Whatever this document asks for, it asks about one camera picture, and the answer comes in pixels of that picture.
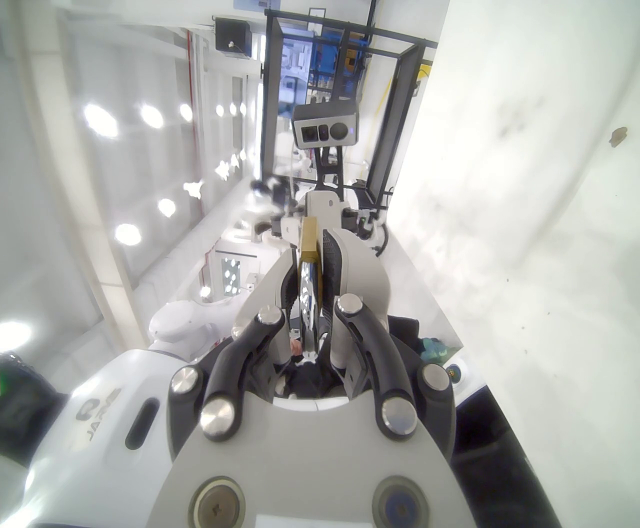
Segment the black metal frame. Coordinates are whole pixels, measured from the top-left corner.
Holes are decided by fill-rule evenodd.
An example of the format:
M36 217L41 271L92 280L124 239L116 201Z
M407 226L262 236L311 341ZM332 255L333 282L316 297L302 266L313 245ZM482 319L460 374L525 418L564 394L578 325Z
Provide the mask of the black metal frame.
M374 4L369 13L372 18ZM264 65L264 81L263 81L263 115L262 115L262 141L260 143L260 163L262 168L262 180L266 181L270 177L286 178L273 173L274 151L275 151L275 134L273 131L276 127L278 118L278 93L280 90L280 67L282 65L282 45L284 38L292 40L301 40L304 42L313 42L318 44L337 45L334 40L323 38L321 36L301 36L285 34L280 27L278 19L293 20L296 22L316 22L322 24L323 28L342 30L342 38L340 40L340 49L336 61L335 75L333 79L333 89L319 88L309 86L313 90L319 92L331 93L332 98L344 96L342 85L344 80L344 67L346 64L347 51L350 49L364 52L367 54L376 54L395 58L397 60L396 71L389 90L387 106L383 116L382 126L378 136L378 142L374 149L371 168L365 186L369 200L377 209L386 209L386 205L382 205L383 197L390 196L393 193L385 191L385 186L391 171L391 167L396 156L397 146L400 135L404 127L404 122L409 110L409 105L413 97L413 91L417 80L418 72L421 64L432 65L433 62L423 58L424 50L428 47L437 48L438 44L431 40L417 38L415 36L396 33L386 29L379 29L372 26L372 20L367 21L367 25L353 24L351 22L343 22L341 20L327 19L323 17L312 17L300 13L287 13L274 10L265 10L267 17L267 33L266 33L266 61ZM405 52L396 53L375 49L360 44L351 43L349 38L351 33L360 33L367 37L370 41L374 35L400 40L412 44ZM324 176L326 174L338 175L340 189L350 188L345 186L342 181L342 149L338 148L339 157L339 174L335 165L323 163L324 153L320 149L316 149L316 170L317 182L316 188L324 187ZM311 180L304 178L293 178L294 181L310 182Z

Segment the black box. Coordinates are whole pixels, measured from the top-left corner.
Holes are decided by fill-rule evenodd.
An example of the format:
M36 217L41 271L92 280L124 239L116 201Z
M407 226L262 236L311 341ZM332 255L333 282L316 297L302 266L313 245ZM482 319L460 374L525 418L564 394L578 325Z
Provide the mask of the black box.
M216 49L230 57L251 58L249 22L216 18Z

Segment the green object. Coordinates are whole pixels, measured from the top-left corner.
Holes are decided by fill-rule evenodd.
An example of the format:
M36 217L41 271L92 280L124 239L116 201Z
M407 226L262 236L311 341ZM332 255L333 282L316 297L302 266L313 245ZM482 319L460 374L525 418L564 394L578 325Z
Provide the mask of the green object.
M422 340L422 345L424 346L424 352L420 354L420 359L425 363L442 365L449 359L450 350L439 339L425 337Z

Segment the cable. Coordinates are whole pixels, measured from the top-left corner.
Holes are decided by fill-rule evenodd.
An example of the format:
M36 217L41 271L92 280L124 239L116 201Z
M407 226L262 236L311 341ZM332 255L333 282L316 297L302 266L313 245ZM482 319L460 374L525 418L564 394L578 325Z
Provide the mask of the cable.
M388 192L390 193L395 188L396 188L395 185L391 185L391 187L389 187L389 191ZM385 195L385 207L389 207L389 196L391 196L391 195Z

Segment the camera lens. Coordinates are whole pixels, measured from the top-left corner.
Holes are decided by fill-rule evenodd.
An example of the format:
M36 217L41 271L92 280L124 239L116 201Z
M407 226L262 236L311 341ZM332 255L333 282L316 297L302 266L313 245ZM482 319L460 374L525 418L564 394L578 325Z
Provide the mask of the camera lens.
M320 134L320 141L329 141L329 127L327 125L320 125L318 133Z
M331 137L333 139L340 141L347 137L349 129L344 123L334 123L331 125L329 132L331 132Z
M302 141L312 143L318 140L318 127L302 127Z

